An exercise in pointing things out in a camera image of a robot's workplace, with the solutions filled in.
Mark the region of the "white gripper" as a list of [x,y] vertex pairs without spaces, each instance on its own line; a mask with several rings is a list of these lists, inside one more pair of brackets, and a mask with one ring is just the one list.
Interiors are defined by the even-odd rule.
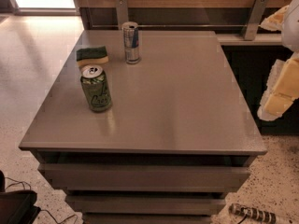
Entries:
[[[260,27],[267,31],[282,31],[284,47],[299,51],[299,0],[265,18]],[[294,53],[286,62],[276,60],[270,70],[263,93],[258,118],[273,121],[280,118],[299,98],[299,54]]]

